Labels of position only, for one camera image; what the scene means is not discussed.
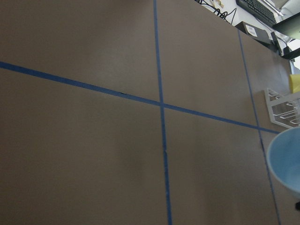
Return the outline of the blue ikea cup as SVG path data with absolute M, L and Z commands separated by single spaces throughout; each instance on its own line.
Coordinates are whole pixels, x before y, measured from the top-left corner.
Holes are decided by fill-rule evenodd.
M 278 134 L 267 150 L 271 174 L 293 196 L 300 197 L 300 128 Z

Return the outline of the yellow ikea cup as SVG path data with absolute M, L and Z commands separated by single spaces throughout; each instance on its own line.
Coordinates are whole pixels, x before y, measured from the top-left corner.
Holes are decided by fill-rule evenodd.
M 297 93 L 300 91 L 300 74 L 289 75 L 289 88 L 291 93 Z

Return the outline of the black keyboard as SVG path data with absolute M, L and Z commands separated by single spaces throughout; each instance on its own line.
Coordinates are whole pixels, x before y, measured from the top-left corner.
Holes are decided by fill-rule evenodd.
M 236 4 L 269 27 L 277 23 L 274 13 L 258 0 L 236 0 Z

